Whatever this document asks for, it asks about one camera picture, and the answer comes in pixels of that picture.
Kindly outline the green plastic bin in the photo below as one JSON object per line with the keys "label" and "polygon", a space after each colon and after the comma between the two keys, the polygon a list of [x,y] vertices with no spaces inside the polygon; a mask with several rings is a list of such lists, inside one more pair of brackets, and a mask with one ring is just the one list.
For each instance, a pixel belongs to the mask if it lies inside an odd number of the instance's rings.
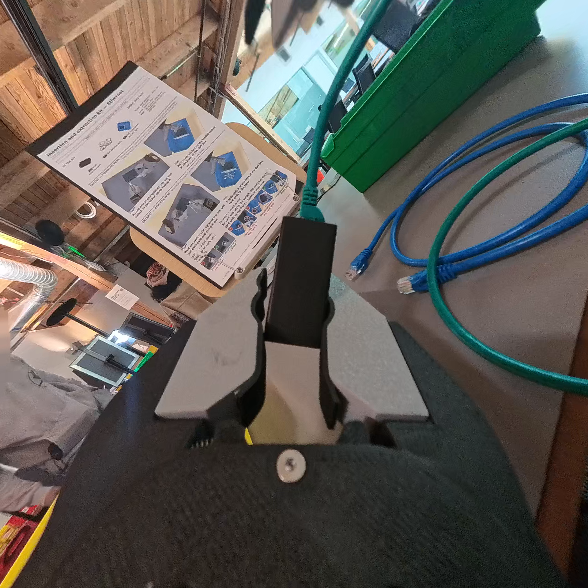
{"label": "green plastic bin", "polygon": [[441,1],[329,135],[321,159],[359,192],[540,34],[543,1]]}

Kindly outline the grey panel on tripod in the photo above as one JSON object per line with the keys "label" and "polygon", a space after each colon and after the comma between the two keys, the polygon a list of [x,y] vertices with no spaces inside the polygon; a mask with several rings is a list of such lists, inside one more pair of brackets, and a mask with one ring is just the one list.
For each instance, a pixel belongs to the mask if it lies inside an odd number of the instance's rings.
{"label": "grey panel on tripod", "polygon": [[131,339],[156,348],[163,346],[175,334],[173,327],[133,312],[128,314],[118,331]]}
{"label": "grey panel on tripod", "polygon": [[117,388],[133,375],[140,360],[141,356],[134,350],[96,335],[80,349],[69,367],[85,380],[97,380]]}

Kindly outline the silver duct pipe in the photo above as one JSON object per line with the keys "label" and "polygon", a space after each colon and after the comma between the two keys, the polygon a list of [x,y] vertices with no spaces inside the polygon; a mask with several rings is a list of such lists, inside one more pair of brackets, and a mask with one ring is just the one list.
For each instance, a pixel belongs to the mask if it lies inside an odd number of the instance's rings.
{"label": "silver duct pipe", "polygon": [[9,333],[14,337],[47,302],[58,284],[58,276],[52,270],[1,258],[1,279],[32,285],[29,293],[8,311]]}

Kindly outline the instruction sheet on stand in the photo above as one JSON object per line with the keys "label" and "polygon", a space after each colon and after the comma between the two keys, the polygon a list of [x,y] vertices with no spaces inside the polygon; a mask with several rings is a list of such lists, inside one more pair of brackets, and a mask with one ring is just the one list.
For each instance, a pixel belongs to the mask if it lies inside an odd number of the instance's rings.
{"label": "instruction sheet on stand", "polygon": [[[228,128],[231,128],[236,134],[238,134],[244,141],[250,143],[261,151],[267,158],[275,161],[279,166],[282,166],[289,170],[289,172],[296,177],[296,208],[299,209],[300,199],[302,195],[302,189],[305,185],[307,174],[306,172],[296,163],[294,163],[289,157],[283,152],[276,148],[273,144],[266,142],[264,138],[258,135],[253,129],[248,126],[237,123],[229,122]],[[218,299],[224,296],[228,291],[237,285],[240,281],[248,275],[248,273],[254,268],[253,266],[247,268],[244,273],[238,275],[238,277],[231,277],[224,287],[219,288],[203,276],[197,273],[194,269],[187,266],[183,261],[176,259],[172,254],[162,248],[158,243],[149,239],[148,237],[141,234],[138,230],[131,227],[129,229],[130,238],[134,245],[141,250],[144,254],[147,254],[156,262],[161,263],[164,267],[169,269],[174,274],[178,275],[183,281],[191,285],[195,290],[202,294],[206,298]]]}

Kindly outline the black ethernet switch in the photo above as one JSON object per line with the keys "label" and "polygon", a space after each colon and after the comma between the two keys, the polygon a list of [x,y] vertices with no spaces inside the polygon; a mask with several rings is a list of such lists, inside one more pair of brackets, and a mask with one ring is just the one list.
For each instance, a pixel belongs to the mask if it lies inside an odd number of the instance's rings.
{"label": "black ethernet switch", "polygon": [[335,224],[283,218],[265,326],[266,341],[320,348],[336,232]]}

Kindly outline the black round speaker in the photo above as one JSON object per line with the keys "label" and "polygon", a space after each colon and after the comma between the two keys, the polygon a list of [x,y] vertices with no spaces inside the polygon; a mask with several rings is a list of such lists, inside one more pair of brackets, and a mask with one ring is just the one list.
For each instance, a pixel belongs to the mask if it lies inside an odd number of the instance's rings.
{"label": "black round speaker", "polygon": [[64,232],[58,224],[49,219],[41,219],[36,222],[35,231],[39,239],[47,246],[58,247],[65,243]]}

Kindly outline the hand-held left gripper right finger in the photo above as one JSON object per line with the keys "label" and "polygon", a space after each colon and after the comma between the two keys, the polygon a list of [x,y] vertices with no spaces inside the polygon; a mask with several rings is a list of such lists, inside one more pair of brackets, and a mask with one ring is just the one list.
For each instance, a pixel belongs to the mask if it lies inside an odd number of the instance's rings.
{"label": "hand-held left gripper right finger", "polygon": [[328,429],[429,418],[386,317],[335,276],[320,343],[319,402]]}

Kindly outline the black floor lamp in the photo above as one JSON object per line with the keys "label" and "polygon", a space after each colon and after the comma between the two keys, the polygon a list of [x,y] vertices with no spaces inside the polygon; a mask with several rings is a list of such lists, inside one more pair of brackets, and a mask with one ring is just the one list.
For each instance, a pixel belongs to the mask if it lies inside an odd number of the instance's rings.
{"label": "black floor lamp", "polygon": [[107,333],[106,331],[96,327],[80,318],[75,316],[72,311],[77,306],[77,299],[76,298],[69,298],[64,301],[61,305],[59,305],[46,319],[45,326],[46,327],[55,327],[59,323],[61,323],[64,319],[70,319],[75,323],[82,325],[83,327],[91,330],[92,332],[96,333],[99,336],[102,336],[106,339],[109,339],[112,335]]}

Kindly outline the leopard print cloth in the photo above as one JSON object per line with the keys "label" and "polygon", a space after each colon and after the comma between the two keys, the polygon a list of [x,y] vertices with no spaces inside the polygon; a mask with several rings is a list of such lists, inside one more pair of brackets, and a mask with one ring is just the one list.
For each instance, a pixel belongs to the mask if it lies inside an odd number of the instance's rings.
{"label": "leopard print cloth", "polygon": [[176,292],[181,284],[181,278],[159,262],[153,262],[146,271],[145,285],[150,289],[151,297],[156,302],[163,302]]}

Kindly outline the printed instruction sheet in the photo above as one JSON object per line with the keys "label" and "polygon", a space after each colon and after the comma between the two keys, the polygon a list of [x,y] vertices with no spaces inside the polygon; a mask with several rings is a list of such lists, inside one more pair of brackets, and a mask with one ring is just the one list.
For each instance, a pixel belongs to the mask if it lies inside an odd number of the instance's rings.
{"label": "printed instruction sheet", "polygon": [[217,288],[300,204],[294,172],[130,61],[27,152]]}

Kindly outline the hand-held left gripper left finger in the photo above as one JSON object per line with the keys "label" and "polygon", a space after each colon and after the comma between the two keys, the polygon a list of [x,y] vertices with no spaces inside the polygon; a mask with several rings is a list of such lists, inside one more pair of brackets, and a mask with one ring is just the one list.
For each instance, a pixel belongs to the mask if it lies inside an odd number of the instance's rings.
{"label": "hand-held left gripper left finger", "polygon": [[266,269],[254,269],[197,319],[155,408],[163,419],[250,425],[266,392]]}

